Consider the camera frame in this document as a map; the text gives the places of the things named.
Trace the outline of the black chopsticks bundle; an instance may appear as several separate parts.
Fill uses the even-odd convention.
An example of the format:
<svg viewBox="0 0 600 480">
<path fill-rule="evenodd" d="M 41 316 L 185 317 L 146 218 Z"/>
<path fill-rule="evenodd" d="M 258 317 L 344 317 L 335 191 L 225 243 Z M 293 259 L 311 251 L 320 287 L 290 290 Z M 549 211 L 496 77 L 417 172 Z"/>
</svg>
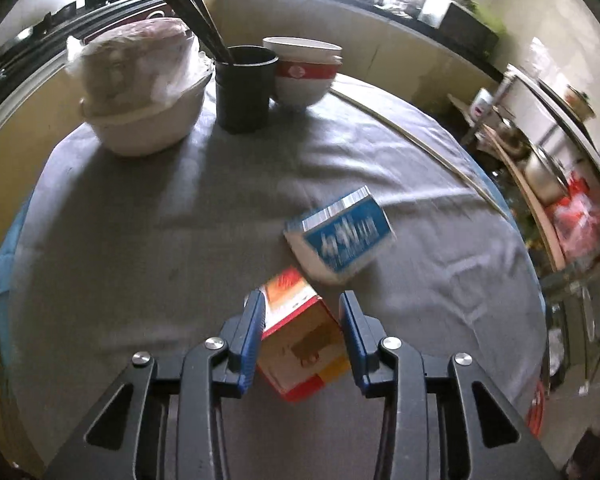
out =
<svg viewBox="0 0 600 480">
<path fill-rule="evenodd" d="M 204 0 L 163 0 L 212 54 L 215 61 L 234 65 L 233 55 L 222 38 Z"/>
</svg>

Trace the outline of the black chopstick holder cup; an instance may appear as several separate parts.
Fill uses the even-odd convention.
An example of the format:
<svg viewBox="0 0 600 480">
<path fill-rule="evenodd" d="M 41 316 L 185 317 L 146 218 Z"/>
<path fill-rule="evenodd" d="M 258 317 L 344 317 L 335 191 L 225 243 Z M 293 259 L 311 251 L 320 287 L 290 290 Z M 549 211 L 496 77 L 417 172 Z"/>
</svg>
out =
<svg viewBox="0 0 600 480">
<path fill-rule="evenodd" d="M 252 133 L 268 123 L 278 56 L 260 46 L 228 48 L 233 63 L 215 62 L 216 123 L 229 133 Z"/>
</svg>

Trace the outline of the red white ceramic bowl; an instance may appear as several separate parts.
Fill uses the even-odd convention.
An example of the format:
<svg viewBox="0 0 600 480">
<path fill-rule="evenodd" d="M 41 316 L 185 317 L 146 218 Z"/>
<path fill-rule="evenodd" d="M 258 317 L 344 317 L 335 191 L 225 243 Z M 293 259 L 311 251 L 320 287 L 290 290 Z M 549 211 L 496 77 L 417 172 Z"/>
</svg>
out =
<svg viewBox="0 0 600 480">
<path fill-rule="evenodd" d="M 342 47 L 338 44 L 269 36 L 262 40 L 262 46 L 278 57 L 273 100 L 281 106 L 307 108 L 320 102 L 342 65 Z"/>
</svg>

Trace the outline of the orange plastic trash basket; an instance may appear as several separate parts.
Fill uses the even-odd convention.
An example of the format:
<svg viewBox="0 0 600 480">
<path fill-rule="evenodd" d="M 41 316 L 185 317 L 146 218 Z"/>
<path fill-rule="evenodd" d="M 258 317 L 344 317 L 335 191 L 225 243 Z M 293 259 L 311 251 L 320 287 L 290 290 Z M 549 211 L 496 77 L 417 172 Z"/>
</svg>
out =
<svg viewBox="0 0 600 480">
<path fill-rule="evenodd" d="M 545 402 L 546 394 L 544 385 L 542 382 L 538 382 L 526 416 L 526 425 L 537 439 L 539 439 L 543 429 Z"/>
</svg>

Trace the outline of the wooden storage shelf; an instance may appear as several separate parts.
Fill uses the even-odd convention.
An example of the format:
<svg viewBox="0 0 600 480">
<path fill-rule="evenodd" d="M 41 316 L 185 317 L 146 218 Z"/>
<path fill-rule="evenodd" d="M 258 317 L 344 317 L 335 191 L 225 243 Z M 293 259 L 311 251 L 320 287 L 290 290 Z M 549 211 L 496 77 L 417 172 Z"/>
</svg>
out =
<svg viewBox="0 0 600 480">
<path fill-rule="evenodd" d="M 541 249 L 542 273 L 600 260 L 600 154 L 578 113 L 555 90 L 509 65 L 492 93 L 450 99 L 468 129 L 460 144 L 522 200 L 516 221 Z"/>
</svg>

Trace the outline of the steel pot on shelf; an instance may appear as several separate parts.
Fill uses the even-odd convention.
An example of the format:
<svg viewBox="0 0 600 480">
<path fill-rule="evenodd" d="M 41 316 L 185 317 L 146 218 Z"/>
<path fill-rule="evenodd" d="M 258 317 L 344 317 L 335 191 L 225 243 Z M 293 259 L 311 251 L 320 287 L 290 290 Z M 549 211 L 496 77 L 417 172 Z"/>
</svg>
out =
<svg viewBox="0 0 600 480">
<path fill-rule="evenodd" d="M 562 167 L 539 145 L 530 145 L 530 153 L 524 163 L 524 177 L 544 207 L 553 205 L 569 195 L 568 182 Z"/>
</svg>

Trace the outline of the grey tablecloth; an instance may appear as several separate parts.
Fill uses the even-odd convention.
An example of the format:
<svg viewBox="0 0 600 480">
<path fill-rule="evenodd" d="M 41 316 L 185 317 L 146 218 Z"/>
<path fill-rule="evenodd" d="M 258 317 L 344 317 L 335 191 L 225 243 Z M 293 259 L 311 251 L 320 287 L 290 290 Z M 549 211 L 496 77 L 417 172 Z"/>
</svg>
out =
<svg viewBox="0 0 600 480">
<path fill-rule="evenodd" d="M 453 137 L 387 93 L 354 98 L 479 184 Z M 49 462 L 136 350 L 184 351 L 289 266 L 288 219 L 367 186 L 396 244 L 353 280 L 363 309 L 427 353 L 466 351 L 517 408 L 545 346 L 539 285 L 508 219 L 403 136 L 328 96 L 229 134 L 207 100 L 175 148 L 122 159 L 77 128 L 35 187 L 12 274 L 8 367 L 20 417 Z"/>
</svg>

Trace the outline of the red white milk carton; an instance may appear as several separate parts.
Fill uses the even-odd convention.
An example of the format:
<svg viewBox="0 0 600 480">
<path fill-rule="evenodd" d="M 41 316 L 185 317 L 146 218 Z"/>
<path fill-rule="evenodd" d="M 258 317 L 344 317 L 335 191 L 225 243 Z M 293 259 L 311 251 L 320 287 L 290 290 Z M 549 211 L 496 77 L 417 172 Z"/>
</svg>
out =
<svg viewBox="0 0 600 480">
<path fill-rule="evenodd" d="M 258 370 L 287 402 L 300 402 L 350 370 L 339 323 L 293 266 L 260 287 L 265 326 Z"/>
</svg>

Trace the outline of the blue white small carton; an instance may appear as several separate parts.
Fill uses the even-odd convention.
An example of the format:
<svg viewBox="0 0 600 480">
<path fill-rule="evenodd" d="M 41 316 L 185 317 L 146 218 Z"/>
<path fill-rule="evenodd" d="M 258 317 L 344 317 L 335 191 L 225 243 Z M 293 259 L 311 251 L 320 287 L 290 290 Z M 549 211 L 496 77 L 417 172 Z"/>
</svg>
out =
<svg viewBox="0 0 600 480">
<path fill-rule="evenodd" d="M 326 285 L 347 283 L 396 240 L 366 186 L 287 221 L 283 236 L 309 278 Z"/>
</svg>

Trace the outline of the white covered takeout bowl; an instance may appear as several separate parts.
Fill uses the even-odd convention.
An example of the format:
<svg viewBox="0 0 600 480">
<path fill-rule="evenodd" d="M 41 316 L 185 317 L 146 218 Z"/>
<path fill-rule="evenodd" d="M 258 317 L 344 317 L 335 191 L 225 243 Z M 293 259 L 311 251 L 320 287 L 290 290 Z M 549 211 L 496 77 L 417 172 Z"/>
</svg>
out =
<svg viewBox="0 0 600 480">
<path fill-rule="evenodd" d="M 99 142 L 124 157 L 158 153 L 193 131 L 213 73 L 180 18 L 150 18 L 84 44 L 67 39 L 66 72 Z"/>
</svg>

